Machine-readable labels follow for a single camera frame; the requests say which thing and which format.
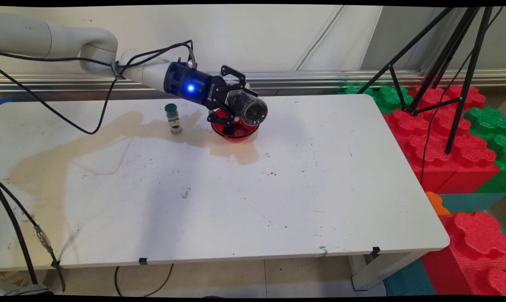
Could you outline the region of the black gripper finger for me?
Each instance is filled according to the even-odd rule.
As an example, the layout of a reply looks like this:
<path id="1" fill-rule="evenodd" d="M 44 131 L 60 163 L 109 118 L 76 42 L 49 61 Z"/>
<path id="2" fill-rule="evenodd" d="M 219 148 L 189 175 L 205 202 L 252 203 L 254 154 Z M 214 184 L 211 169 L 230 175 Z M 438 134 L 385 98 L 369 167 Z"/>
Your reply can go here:
<path id="1" fill-rule="evenodd" d="M 245 93 L 252 95 L 253 97 L 258 97 L 258 94 L 254 91 L 251 91 L 249 89 L 249 86 L 246 81 L 246 76 L 235 70 L 234 68 L 222 65 L 221 67 L 221 77 L 225 77 L 230 75 L 232 78 L 235 78 L 238 82 L 232 83 L 232 84 L 226 84 L 224 88 L 221 89 L 223 92 L 230 92 L 230 91 L 237 91 L 237 90 L 243 90 Z"/>
<path id="2" fill-rule="evenodd" d="M 209 122 L 212 126 L 232 126 L 234 124 L 244 126 L 241 110 L 230 110 L 226 113 L 222 108 L 209 109 Z"/>

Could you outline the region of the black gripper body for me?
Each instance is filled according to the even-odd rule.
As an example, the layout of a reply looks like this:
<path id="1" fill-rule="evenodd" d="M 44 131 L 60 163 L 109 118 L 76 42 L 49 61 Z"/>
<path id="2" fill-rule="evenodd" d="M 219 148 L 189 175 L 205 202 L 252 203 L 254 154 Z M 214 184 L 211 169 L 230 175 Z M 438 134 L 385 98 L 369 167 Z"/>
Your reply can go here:
<path id="1" fill-rule="evenodd" d="M 222 77 L 198 71 L 184 62 L 171 63 L 164 77 L 165 93 L 211 110 L 219 108 L 219 102 L 226 101 L 226 87 Z"/>

